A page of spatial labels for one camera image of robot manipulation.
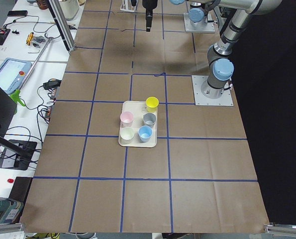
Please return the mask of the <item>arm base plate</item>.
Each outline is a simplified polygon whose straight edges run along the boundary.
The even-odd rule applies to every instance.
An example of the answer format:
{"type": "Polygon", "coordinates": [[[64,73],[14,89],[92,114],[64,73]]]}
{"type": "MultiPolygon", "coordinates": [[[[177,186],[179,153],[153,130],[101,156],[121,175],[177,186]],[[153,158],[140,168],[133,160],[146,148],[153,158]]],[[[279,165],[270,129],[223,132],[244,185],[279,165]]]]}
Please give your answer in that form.
{"type": "Polygon", "coordinates": [[[208,76],[192,75],[196,106],[232,107],[233,99],[228,82],[221,89],[214,89],[208,84],[208,76]]]}
{"type": "Polygon", "coordinates": [[[185,32],[189,33],[206,33],[214,34],[214,20],[212,19],[211,14],[209,13],[202,21],[194,23],[190,20],[188,13],[183,14],[185,32]]]}

